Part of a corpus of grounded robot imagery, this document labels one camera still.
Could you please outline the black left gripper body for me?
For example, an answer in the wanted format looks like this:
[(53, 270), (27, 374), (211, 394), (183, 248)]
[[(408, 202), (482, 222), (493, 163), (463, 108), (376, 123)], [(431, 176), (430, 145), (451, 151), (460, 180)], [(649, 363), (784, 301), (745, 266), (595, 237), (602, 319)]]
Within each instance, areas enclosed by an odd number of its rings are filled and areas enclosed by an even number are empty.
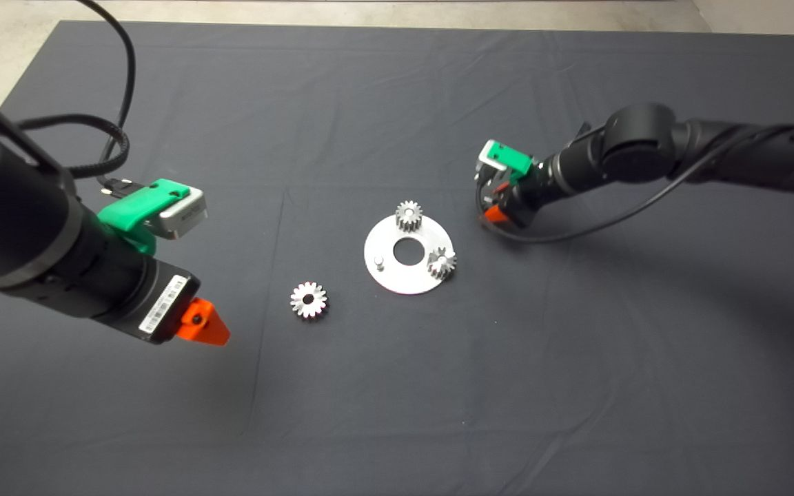
[(164, 343), (200, 288), (195, 274), (142, 254), (110, 230), (84, 230), (48, 272), (48, 306)]

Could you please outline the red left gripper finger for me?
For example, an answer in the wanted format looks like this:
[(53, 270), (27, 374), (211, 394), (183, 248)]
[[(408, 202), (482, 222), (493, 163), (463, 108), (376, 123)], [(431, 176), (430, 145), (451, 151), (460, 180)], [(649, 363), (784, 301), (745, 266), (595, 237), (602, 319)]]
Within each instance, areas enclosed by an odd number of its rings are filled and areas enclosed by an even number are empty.
[(222, 347), (230, 341), (231, 332), (210, 301), (193, 298), (180, 319), (176, 336), (185, 341)]

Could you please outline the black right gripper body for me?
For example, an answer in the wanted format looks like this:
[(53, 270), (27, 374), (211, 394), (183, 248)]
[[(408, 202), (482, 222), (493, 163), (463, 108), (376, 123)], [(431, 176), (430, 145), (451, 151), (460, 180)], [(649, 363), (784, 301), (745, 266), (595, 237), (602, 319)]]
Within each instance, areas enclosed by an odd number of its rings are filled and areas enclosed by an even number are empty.
[(552, 160), (531, 164), (524, 175), (508, 169), (509, 189), (497, 195), (497, 205), (513, 225), (527, 228), (546, 205), (567, 197), (552, 170)]

